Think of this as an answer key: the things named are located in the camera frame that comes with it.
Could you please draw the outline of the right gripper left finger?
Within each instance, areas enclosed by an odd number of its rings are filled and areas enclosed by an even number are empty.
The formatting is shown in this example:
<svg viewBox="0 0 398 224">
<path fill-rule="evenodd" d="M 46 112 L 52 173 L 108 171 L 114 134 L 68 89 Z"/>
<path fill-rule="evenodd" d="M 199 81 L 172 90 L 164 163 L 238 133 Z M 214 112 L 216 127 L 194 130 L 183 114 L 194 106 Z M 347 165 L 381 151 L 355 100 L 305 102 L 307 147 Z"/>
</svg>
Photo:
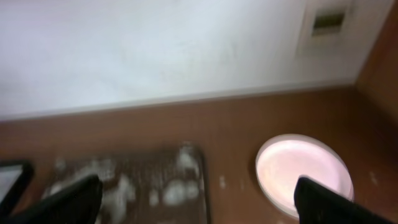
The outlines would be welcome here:
<svg viewBox="0 0 398 224">
<path fill-rule="evenodd" d="M 94 224 L 102 196 L 102 181 L 89 175 L 16 215 L 2 218 L 1 223 Z"/>
</svg>

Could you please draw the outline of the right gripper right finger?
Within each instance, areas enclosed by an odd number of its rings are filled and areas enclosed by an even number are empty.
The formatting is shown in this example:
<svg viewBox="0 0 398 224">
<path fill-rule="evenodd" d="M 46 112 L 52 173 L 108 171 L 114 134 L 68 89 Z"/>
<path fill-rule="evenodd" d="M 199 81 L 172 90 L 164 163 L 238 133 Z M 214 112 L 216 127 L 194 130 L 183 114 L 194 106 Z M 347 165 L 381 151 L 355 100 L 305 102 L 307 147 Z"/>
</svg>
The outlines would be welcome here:
<svg viewBox="0 0 398 224">
<path fill-rule="evenodd" d="M 294 204 L 300 224 L 393 224 L 307 177 L 298 179 Z"/>
</svg>

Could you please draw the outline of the pink white plate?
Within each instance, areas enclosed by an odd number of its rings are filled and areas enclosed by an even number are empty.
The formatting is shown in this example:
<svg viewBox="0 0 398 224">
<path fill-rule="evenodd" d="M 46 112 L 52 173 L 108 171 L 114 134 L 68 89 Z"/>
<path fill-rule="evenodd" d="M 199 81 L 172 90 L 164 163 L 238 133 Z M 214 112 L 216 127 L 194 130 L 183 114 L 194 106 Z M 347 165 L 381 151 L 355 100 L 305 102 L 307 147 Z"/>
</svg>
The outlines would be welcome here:
<svg viewBox="0 0 398 224">
<path fill-rule="evenodd" d="M 301 176 L 354 200 L 354 187 L 342 158 L 323 142 L 301 134 L 270 138 L 255 160 L 257 181 L 264 195 L 284 214 L 298 219 L 294 191 Z"/>
</svg>

